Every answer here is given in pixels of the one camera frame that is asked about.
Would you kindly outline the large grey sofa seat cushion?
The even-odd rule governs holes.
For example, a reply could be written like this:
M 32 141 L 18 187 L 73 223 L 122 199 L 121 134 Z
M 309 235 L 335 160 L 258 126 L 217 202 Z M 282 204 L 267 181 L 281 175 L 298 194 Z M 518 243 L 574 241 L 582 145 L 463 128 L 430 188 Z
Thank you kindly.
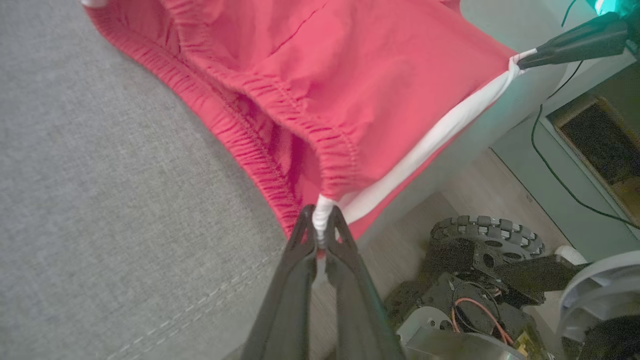
M 460 0 L 521 53 L 559 0 Z M 526 116 L 519 75 L 381 212 L 359 248 L 381 293 L 418 268 L 439 194 Z M 0 0 L 0 360 L 237 360 L 288 236 L 258 187 L 80 0 Z

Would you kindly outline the red shorts with white panels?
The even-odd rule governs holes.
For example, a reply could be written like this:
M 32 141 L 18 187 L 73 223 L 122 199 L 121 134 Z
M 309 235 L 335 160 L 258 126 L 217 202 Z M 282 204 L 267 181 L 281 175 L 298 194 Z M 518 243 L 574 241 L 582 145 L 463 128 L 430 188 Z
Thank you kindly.
M 251 178 L 286 237 L 355 238 L 521 75 L 460 0 L 80 0 Z

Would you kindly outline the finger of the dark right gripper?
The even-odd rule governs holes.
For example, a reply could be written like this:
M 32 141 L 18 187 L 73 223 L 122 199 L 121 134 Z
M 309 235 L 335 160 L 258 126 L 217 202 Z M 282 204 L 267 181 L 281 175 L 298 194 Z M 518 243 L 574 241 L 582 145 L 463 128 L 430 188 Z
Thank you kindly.
M 537 47 L 536 53 L 519 60 L 518 67 L 530 69 L 621 55 L 628 38 L 626 32 L 559 35 Z
M 627 27 L 626 21 L 624 21 L 617 13 L 606 13 L 590 19 L 589 21 L 567 30 L 560 35 L 578 36 L 610 34 L 615 32 L 624 32 L 629 35 L 629 28 Z

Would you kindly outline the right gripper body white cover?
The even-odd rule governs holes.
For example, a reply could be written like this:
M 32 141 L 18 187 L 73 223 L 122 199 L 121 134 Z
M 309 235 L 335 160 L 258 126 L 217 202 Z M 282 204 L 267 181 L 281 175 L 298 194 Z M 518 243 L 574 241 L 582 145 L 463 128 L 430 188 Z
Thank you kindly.
M 592 0 L 598 16 L 617 13 L 630 32 L 627 48 L 634 56 L 640 56 L 640 0 Z

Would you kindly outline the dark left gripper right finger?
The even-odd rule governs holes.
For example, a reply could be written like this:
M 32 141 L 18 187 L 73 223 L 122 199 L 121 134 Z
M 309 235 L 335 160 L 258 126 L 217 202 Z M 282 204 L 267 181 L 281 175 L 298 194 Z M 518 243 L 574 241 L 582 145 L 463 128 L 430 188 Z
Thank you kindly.
M 326 271 L 336 289 L 334 360 L 406 360 L 378 291 L 341 210 L 325 231 Z

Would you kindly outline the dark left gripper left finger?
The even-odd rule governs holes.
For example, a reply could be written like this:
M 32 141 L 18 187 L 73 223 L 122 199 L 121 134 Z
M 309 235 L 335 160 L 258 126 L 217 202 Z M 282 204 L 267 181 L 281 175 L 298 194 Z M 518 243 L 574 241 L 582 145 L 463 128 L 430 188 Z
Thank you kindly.
M 317 274 L 314 205 L 302 208 L 283 249 L 241 360 L 308 360 L 310 305 Z

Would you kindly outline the pale cabinet with dark panel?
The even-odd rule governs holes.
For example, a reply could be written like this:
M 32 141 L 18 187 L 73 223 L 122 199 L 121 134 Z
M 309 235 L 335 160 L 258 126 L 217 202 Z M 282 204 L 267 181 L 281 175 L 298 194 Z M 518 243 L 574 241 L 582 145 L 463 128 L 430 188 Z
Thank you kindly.
M 640 230 L 620 221 L 622 208 L 547 118 L 634 63 L 631 54 L 553 64 L 529 70 L 522 80 L 546 80 L 531 98 L 525 120 L 492 150 L 538 202 L 581 255 L 598 261 L 640 251 Z

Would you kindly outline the black omni wheel grey rollers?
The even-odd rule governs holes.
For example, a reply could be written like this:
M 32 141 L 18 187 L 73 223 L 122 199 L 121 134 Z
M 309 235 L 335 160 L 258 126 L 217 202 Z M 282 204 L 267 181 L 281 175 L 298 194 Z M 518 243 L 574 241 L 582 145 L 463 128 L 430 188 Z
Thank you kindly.
M 460 215 L 437 223 L 430 232 L 430 253 L 448 272 L 489 271 L 544 255 L 541 235 L 526 226 L 487 215 Z

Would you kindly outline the grey white robot waist column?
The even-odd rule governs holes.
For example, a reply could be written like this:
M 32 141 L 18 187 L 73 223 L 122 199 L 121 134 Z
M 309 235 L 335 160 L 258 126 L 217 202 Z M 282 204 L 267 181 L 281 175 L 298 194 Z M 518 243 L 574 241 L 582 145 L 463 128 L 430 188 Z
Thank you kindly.
M 567 360 L 640 360 L 640 250 L 582 269 L 560 299 Z

